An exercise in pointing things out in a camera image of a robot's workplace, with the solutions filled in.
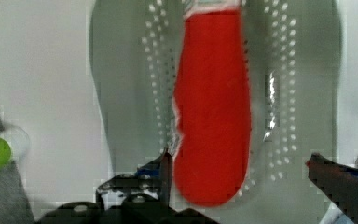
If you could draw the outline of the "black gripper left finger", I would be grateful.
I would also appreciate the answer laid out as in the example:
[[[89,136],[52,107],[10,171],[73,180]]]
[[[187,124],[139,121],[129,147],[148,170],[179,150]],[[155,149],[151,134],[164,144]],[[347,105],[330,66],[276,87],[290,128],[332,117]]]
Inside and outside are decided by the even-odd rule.
[[[145,194],[169,203],[172,186],[172,155],[165,148],[149,163],[134,173],[118,174],[96,189],[96,203],[107,210],[120,206],[131,195]]]

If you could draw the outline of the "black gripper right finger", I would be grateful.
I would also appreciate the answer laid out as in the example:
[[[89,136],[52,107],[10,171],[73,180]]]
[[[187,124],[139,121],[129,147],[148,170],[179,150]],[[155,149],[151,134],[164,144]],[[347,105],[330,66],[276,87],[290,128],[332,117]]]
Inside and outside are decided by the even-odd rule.
[[[319,153],[306,162],[308,179],[354,224],[358,224],[358,169]]]

